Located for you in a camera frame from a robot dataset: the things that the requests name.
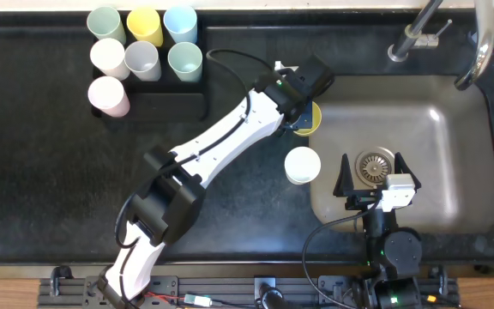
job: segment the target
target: sink basin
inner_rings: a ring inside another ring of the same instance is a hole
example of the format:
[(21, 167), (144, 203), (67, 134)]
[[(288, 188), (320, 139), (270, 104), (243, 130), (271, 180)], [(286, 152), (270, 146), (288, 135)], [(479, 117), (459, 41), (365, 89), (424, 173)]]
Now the sink basin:
[[(452, 76), (337, 76), (316, 99), (322, 123), (310, 136), (322, 170), (310, 183), (323, 222), (354, 215), (332, 192), (348, 155), (356, 189), (394, 171), (400, 152), (422, 183), (398, 224), (421, 233), (483, 233), (494, 225), (494, 150), (487, 103)], [(353, 231), (353, 222), (336, 226)]]

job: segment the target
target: black tray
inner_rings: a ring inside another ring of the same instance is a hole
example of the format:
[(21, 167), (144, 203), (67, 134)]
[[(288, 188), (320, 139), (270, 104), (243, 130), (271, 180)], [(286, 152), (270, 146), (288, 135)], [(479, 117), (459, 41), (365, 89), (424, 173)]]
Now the black tray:
[[(208, 105), (204, 94), (207, 60), (203, 57), (202, 79), (199, 82), (181, 82), (167, 62), (167, 55), (175, 42), (163, 26), (163, 12), (159, 13), (163, 27), (163, 46), (157, 47), (161, 63), (161, 78), (157, 82), (143, 82), (131, 72), (129, 77), (122, 81), (125, 93), (129, 97), (130, 110), (121, 118), (108, 116), (94, 106), (91, 108), (93, 116), (102, 119), (112, 127), (127, 123), (196, 122), (203, 120), (207, 115)], [(128, 14), (129, 12), (120, 12), (127, 35), (125, 48), (136, 42), (135, 37), (127, 28)], [(196, 44), (204, 55), (206, 52), (205, 33), (199, 16)], [(103, 75), (104, 73), (93, 66), (93, 79)]]

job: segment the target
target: white cup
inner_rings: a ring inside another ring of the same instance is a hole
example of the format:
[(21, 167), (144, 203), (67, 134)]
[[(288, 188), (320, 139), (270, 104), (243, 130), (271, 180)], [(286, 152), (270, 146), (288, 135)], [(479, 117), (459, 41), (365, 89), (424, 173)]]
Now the white cup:
[(91, 62), (107, 76), (122, 81), (130, 74), (125, 65), (124, 46), (116, 39), (101, 39), (91, 48)]
[(167, 59), (181, 81), (199, 82), (202, 79), (203, 54), (197, 45), (177, 43), (171, 47)]
[(125, 44), (126, 37), (121, 16), (112, 7), (100, 7), (89, 13), (87, 28), (99, 39), (112, 38)]
[(154, 44), (136, 41), (125, 51), (125, 64), (141, 81), (158, 81), (161, 78), (160, 55)]
[(308, 147), (296, 147), (285, 158), (287, 179), (294, 185), (303, 185), (314, 180), (322, 169), (316, 151)]
[(102, 76), (91, 82), (87, 96), (94, 107), (112, 117), (122, 117), (129, 112), (130, 103), (124, 85), (115, 77)]
[(190, 6), (176, 6), (168, 9), (163, 23), (175, 43), (197, 42), (197, 14)]

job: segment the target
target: white wall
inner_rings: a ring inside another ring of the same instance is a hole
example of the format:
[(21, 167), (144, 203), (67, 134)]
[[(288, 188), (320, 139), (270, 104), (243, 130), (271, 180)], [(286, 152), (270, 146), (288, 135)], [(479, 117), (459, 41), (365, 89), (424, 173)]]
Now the white wall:
[[(0, 11), (90, 10), (100, 5), (166, 9), (177, 3), (196, 9), (413, 9), (422, 8), (427, 0), (0, 0)], [(441, 8), (473, 8), (473, 0), (444, 0)]]

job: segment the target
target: faucet handle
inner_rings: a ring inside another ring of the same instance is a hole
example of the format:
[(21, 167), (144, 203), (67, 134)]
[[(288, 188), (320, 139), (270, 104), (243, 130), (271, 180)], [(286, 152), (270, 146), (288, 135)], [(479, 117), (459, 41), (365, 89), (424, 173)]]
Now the faucet handle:
[(436, 34), (420, 34), (415, 41), (413, 49), (431, 49), (436, 48), (439, 44), (439, 36), (452, 24), (453, 21), (448, 20), (445, 26), (443, 26)]

